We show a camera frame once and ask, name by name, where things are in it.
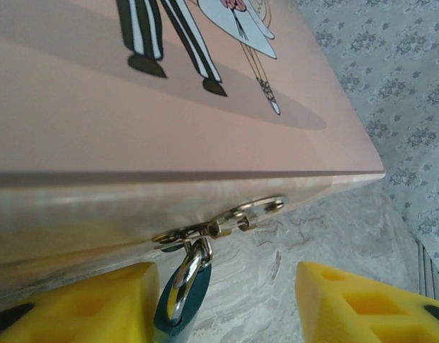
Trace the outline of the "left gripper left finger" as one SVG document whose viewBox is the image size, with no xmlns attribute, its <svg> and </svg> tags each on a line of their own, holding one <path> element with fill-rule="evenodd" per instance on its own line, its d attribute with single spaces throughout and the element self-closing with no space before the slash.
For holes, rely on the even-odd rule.
<svg viewBox="0 0 439 343">
<path fill-rule="evenodd" d="M 0 311 L 0 342 L 151 342 L 158 297 L 157 265 L 129 265 Z"/>
</svg>

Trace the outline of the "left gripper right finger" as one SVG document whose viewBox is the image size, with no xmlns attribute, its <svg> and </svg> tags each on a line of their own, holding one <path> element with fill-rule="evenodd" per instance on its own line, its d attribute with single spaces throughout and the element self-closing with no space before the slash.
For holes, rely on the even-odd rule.
<svg viewBox="0 0 439 343">
<path fill-rule="evenodd" d="M 317 262 L 297 265 L 305 342 L 439 342 L 439 301 Z"/>
</svg>

